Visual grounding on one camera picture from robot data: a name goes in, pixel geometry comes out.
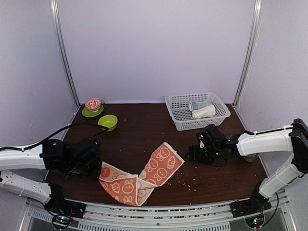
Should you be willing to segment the white towel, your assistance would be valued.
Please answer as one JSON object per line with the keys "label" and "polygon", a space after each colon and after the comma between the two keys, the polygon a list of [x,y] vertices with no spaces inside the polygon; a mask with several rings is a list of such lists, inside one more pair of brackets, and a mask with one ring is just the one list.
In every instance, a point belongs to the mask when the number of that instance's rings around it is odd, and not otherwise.
{"label": "white towel", "polygon": [[215,114],[216,114],[216,109],[212,104],[207,107],[201,108],[199,110],[192,111],[193,119],[200,119],[203,117],[213,117]]}

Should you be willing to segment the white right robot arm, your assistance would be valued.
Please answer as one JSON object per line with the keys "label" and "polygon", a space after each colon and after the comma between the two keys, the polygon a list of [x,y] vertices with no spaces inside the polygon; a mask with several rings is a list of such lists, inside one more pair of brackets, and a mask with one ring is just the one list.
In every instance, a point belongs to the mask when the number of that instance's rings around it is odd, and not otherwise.
{"label": "white right robot arm", "polygon": [[188,148],[187,158],[200,164],[212,165],[217,159],[259,154],[288,153],[288,159],[277,170],[260,181],[250,198],[247,209],[257,212],[279,190],[308,172],[308,127],[296,118],[289,125],[265,131],[244,131],[229,138],[214,125],[208,125],[196,135],[198,144]]}

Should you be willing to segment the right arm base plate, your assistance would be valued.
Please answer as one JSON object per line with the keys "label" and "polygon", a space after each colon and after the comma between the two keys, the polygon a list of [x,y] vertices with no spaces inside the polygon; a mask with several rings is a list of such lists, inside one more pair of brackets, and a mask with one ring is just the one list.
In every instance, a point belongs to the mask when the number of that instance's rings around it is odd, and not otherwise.
{"label": "right arm base plate", "polygon": [[271,209],[271,203],[269,201],[261,201],[258,199],[247,199],[231,203],[230,208],[233,217],[237,218],[254,213],[261,213],[264,210]]}

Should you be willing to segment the orange patterned towel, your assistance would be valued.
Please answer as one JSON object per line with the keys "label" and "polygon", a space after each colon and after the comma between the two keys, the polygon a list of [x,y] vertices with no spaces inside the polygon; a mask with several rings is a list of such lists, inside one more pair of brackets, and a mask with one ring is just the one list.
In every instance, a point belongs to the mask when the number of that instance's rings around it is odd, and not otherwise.
{"label": "orange patterned towel", "polygon": [[129,206],[142,206],[153,190],[164,185],[183,165],[184,159],[167,142],[150,156],[139,175],[102,163],[99,182],[116,201]]}

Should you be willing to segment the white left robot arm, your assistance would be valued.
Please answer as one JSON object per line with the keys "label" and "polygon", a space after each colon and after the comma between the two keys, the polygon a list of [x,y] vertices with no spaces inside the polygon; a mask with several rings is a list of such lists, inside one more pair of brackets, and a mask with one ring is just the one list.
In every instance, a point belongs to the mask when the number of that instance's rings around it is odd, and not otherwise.
{"label": "white left robot arm", "polygon": [[102,152],[97,139],[83,139],[69,144],[58,139],[45,140],[30,146],[0,149],[0,186],[20,196],[43,203],[49,210],[64,214],[69,210],[62,187],[21,177],[13,170],[57,170],[66,176],[98,176]]}

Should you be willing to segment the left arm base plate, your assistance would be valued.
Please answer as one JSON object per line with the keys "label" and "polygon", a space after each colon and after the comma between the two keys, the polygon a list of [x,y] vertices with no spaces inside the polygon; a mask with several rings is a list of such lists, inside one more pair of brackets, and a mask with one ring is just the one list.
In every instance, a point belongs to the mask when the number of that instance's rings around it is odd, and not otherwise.
{"label": "left arm base plate", "polygon": [[62,214],[73,218],[83,218],[86,204],[70,200],[64,200],[62,203],[49,201],[44,204],[44,208],[55,214]]}

